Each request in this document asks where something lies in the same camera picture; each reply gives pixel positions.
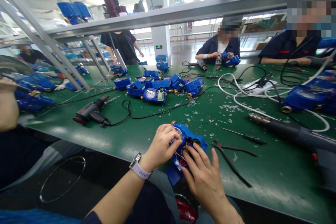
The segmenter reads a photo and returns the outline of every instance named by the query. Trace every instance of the workbench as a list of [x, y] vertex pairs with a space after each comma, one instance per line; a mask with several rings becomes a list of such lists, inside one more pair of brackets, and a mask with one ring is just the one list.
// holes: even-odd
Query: workbench
[[[215, 66], [208, 66], [207, 76], [219, 77], [230, 72], [238, 77], [247, 64], [240, 64], [236, 68], [226, 69], [221, 67], [215, 71]], [[280, 72], [272, 70], [272, 65], [259, 65], [266, 71], [272, 71], [272, 80], [279, 82]], [[143, 74], [143, 67], [148, 70], [156, 70], [155, 66], [129, 66], [128, 73], [132, 80]], [[90, 74], [84, 79], [95, 89], [90, 92], [71, 92], [68, 90], [47, 94], [55, 99], [56, 103], [85, 98], [100, 92], [112, 90], [113, 81], [103, 80], [96, 67], [87, 67]], [[174, 73], [186, 71], [184, 66], [173, 65], [162, 76], [171, 76]], [[316, 70], [306, 69], [311, 75]], [[198, 67], [193, 67], [189, 73], [204, 74]], [[258, 68], [248, 69], [242, 76], [241, 83], [248, 84], [263, 76], [263, 71]], [[204, 88], [217, 85], [216, 80], [203, 79]], [[122, 120], [126, 115], [126, 109], [121, 104], [125, 99], [131, 100], [131, 113], [133, 117], [142, 117], [161, 112], [170, 107], [184, 104], [188, 101], [186, 93], [167, 95], [164, 105], [156, 105], [146, 101], [131, 98], [126, 91], [111, 91], [96, 97], [70, 103], [67, 105], [45, 108], [34, 115], [21, 114], [19, 123], [29, 128], [47, 133], [49, 135], [65, 139], [67, 141], [88, 147], [90, 149], [106, 153], [127, 161], [131, 161], [138, 152], [145, 153], [150, 146], [155, 131], [161, 124], [177, 121], [187, 124], [190, 130], [197, 135], [204, 136], [208, 143], [206, 153], [211, 160], [212, 139], [217, 139], [225, 146], [234, 146], [246, 149], [258, 155], [252, 157], [246, 153], [224, 150], [233, 160], [240, 174], [253, 188], [248, 188], [229, 168], [222, 154], [217, 151], [220, 163], [220, 173], [225, 192], [228, 195], [258, 204], [287, 215], [291, 215], [313, 223], [331, 224], [336, 221], [336, 207], [329, 196], [319, 189], [323, 185], [323, 178], [314, 165], [314, 160], [308, 152], [305, 152], [285, 141], [275, 138], [262, 127], [248, 120], [250, 111], [239, 107], [233, 101], [232, 96], [227, 96], [219, 88], [210, 88], [202, 96], [195, 98], [188, 106], [173, 109], [164, 114], [135, 120], [127, 118], [124, 122], [113, 127], [100, 127], [94, 122], [82, 126], [72, 120], [76, 112], [87, 103], [93, 102], [103, 95], [110, 95], [107, 104], [101, 110], [102, 115], [111, 123]], [[265, 111], [268, 115], [283, 121], [292, 122], [286, 114], [280, 111], [279, 105], [269, 99], [255, 97], [239, 97], [240, 102], [247, 106]], [[323, 129], [323, 123], [311, 114], [301, 112], [293, 114], [313, 129]], [[324, 134], [336, 137], [335, 116], [324, 114], [330, 123], [330, 130]], [[222, 130], [221, 127], [231, 129], [243, 134], [259, 136], [266, 140], [267, 144], [258, 146], [241, 136]], [[165, 172], [171, 164], [159, 167], [157, 170]]]

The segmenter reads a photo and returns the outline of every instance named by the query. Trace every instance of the metal rod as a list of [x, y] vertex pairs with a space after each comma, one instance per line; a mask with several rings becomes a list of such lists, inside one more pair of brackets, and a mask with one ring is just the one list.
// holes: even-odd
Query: metal rod
[[227, 131], [230, 131], [230, 132], [232, 132], [232, 133], [236, 133], [236, 134], [238, 134], [238, 135], [242, 135], [243, 136], [243, 134], [240, 134], [240, 133], [238, 133], [238, 132], [235, 132], [235, 131], [232, 131], [232, 130], [229, 130], [229, 129], [224, 129], [224, 128], [222, 128], [223, 130], [227, 130]]

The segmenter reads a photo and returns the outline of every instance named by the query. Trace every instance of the dark work uniform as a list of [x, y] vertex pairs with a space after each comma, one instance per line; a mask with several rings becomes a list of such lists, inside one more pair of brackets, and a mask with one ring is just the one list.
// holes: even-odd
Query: dark work uniform
[[278, 36], [273, 37], [264, 49], [260, 52], [259, 58], [292, 59], [303, 58], [305, 56], [315, 56], [318, 43], [321, 37], [306, 37], [301, 44], [296, 46], [296, 38], [292, 36], [292, 30], [286, 30]]
[[48, 146], [48, 142], [36, 139], [21, 126], [1, 132], [0, 189], [26, 174]]
[[[130, 31], [123, 31], [120, 34], [111, 33], [115, 49], [118, 49], [126, 65], [137, 65], [138, 60], [135, 53], [134, 42], [137, 40]], [[108, 34], [102, 34], [100, 42], [113, 49], [111, 38]]]
[[34, 49], [31, 49], [31, 51], [31, 55], [28, 55], [27, 53], [20, 53], [18, 56], [21, 57], [25, 62], [30, 64], [35, 64], [37, 60], [43, 60], [49, 65], [53, 65], [52, 62], [48, 60], [42, 52]]
[[[211, 39], [206, 41], [201, 49], [198, 50], [196, 55], [198, 54], [211, 54], [217, 52], [218, 50], [218, 42], [217, 42], [217, 35], [213, 36]], [[233, 53], [234, 55], [238, 55], [240, 58], [240, 40], [239, 38], [233, 37], [225, 49], [227, 53]], [[215, 64], [216, 58], [205, 58], [205, 64]]]

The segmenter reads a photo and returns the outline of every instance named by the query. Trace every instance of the wire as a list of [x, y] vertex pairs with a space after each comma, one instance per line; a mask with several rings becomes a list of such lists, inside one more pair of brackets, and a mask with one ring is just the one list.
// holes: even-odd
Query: wire
[[153, 0], [150, 0], [150, 1], [151, 1], [151, 3], [152, 3], [152, 6], [150, 7], [151, 10], [153, 10], [153, 9], [161, 9], [161, 8], [163, 8], [162, 5], [153, 5]]

